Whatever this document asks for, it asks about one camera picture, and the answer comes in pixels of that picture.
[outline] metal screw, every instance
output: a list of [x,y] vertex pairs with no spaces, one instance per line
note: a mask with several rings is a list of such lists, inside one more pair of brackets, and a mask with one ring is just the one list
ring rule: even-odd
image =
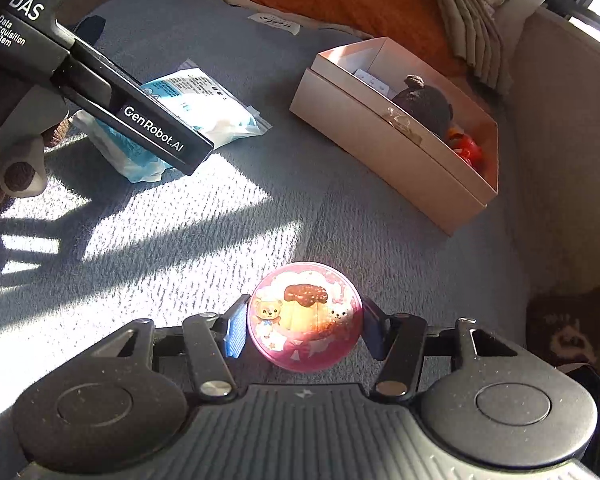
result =
[[226,397],[232,389],[231,385],[225,381],[207,381],[200,386],[200,393],[207,397]]
[[407,385],[400,381],[382,381],[376,384],[376,392],[385,397],[401,397],[407,390]]

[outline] chocolate topping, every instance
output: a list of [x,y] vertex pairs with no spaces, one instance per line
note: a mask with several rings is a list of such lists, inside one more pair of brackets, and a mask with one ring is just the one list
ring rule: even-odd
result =
[[297,301],[302,306],[312,306],[312,304],[327,303],[329,296],[323,287],[301,283],[300,285],[289,285],[285,289],[285,301]]

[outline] pink lid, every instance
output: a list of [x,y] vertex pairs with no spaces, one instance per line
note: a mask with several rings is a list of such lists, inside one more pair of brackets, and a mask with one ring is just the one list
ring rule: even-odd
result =
[[268,274],[251,295],[251,339],[273,364],[315,372],[336,364],[362,333],[362,302],[335,269],[297,262]]

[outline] blue and white package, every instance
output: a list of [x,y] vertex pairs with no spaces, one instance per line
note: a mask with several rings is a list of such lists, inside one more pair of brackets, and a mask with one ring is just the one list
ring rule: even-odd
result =
[[[182,122],[211,140],[214,148],[241,137],[262,135],[271,127],[257,110],[242,106],[190,60],[183,63],[181,69],[141,88]],[[131,182],[157,182],[164,170],[171,167],[84,110],[78,111],[72,120]]]

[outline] open box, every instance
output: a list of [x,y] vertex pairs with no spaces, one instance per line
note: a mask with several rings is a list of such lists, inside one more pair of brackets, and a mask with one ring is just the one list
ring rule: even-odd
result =
[[[421,76],[451,103],[454,122],[484,153],[482,176],[435,134],[353,73],[361,68],[406,88]],[[389,108],[407,116],[390,124]],[[389,38],[375,38],[318,54],[304,72],[290,110],[355,156],[426,214],[445,233],[481,212],[498,193],[498,128],[474,101],[432,67]]]

